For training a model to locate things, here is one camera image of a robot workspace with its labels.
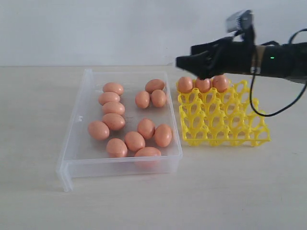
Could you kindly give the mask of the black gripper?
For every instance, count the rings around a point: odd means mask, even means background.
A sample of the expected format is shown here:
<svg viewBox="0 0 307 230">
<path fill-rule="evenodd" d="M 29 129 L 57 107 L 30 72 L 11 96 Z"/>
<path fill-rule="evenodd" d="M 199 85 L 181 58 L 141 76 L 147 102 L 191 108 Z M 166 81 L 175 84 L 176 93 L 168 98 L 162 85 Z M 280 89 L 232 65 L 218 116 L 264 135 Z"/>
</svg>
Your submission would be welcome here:
<svg viewBox="0 0 307 230">
<path fill-rule="evenodd" d="M 189 56 L 180 56 L 175 66 L 199 79 L 224 73 L 249 73 L 254 48 L 255 31 L 250 26 L 216 41 L 193 45 Z"/>
</svg>

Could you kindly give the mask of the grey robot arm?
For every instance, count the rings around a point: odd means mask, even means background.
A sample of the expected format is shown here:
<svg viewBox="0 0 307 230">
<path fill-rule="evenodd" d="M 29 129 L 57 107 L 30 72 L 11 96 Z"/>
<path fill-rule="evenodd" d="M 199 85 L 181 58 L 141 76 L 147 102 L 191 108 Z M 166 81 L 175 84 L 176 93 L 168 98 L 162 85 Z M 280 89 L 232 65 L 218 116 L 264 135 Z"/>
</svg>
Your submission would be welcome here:
<svg viewBox="0 0 307 230">
<path fill-rule="evenodd" d="M 231 73 L 283 78 L 296 83 L 307 79 L 307 44 L 271 42 L 256 45 L 255 33 L 250 27 L 241 33 L 242 41 L 232 36 L 213 42 L 194 45 L 190 54 L 176 58 L 176 67 L 201 80 Z"/>
</svg>

